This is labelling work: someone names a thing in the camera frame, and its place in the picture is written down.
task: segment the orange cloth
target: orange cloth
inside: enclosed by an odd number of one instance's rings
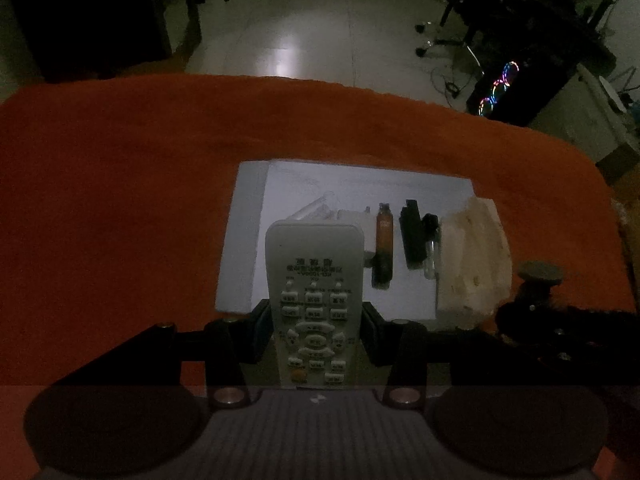
[[[634,308],[610,190],[560,140],[313,81],[42,85],[0,108],[1,384],[49,384],[158,321],[200,329],[238,164],[271,158],[470,178],[495,201],[515,265],[563,266],[572,304]],[[26,478],[36,465],[16,411],[32,394],[10,390],[0,477]]]

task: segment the wooden furniture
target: wooden furniture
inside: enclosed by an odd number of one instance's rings
[[[110,77],[145,61],[167,59],[172,46],[163,0],[12,0],[20,26],[48,82]],[[200,43],[194,0],[186,0],[184,48]]]

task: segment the remote control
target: remote control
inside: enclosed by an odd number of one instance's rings
[[[283,220],[269,227],[265,245],[280,384],[353,384],[362,229],[332,220]]]

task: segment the desk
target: desk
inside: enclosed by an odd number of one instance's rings
[[[616,67],[616,57],[595,30],[558,0],[529,0],[529,27],[568,67],[578,62],[595,75],[608,76]],[[503,0],[509,5],[510,0]]]

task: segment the white floor tile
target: white floor tile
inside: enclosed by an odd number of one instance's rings
[[[351,53],[340,50],[239,46],[228,54],[225,74],[315,79],[353,85]]]
[[[447,106],[441,92],[443,76],[452,79],[453,49],[418,58],[424,37],[414,30],[438,22],[444,7],[441,0],[207,0],[199,7],[203,41],[187,72],[315,79]],[[443,35],[464,30],[452,13]],[[456,83],[467,79],[456,72]],[[462,110],[468,91],[449,97],[451,105]]]
[[[447,106],[430,79],[430,72],[377,56],[360,56],[355,60],[355,86],[379,93],[395,94],[418,101]]]

